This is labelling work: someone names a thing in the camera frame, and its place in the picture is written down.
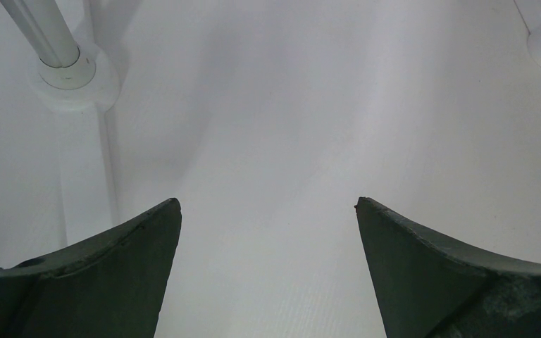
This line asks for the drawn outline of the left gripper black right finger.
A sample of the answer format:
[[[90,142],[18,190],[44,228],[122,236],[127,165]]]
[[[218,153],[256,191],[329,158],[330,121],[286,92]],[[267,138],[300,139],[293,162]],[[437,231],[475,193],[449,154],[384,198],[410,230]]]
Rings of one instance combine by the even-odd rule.
[[[368,197],[356,216],[388,337],[541,337],[541,263],[472,246]]]

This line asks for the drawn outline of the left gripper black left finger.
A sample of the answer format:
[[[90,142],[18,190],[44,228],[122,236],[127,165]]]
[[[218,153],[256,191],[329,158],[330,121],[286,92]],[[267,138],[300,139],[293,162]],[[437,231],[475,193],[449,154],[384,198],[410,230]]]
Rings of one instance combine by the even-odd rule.
[[[167,199],[64,249],[0,268],[0,337],[153,337],[181,230]]]

